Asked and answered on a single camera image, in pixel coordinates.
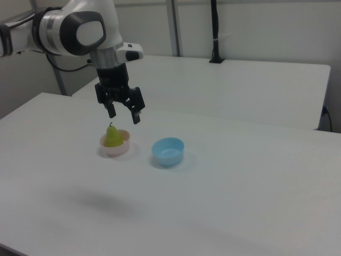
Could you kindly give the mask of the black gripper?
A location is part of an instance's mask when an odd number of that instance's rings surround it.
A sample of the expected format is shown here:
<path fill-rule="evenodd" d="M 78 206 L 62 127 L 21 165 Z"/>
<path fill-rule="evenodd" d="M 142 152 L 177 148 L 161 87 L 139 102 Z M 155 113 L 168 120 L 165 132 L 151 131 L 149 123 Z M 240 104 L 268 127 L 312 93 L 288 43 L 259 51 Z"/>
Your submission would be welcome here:
<path fill-rule="evenodd" d="M 110 118 L 116 116 L 113 102 L 123 102 L 132 116 L 134 124 L 140 122 L 140 114 L 145 108 L 143 96 L 139 87 L 130 89 L 126 64 L 110 69 L 97 69 L 99 82 L 95 85 L 99 104 L 103 104 Z"/>

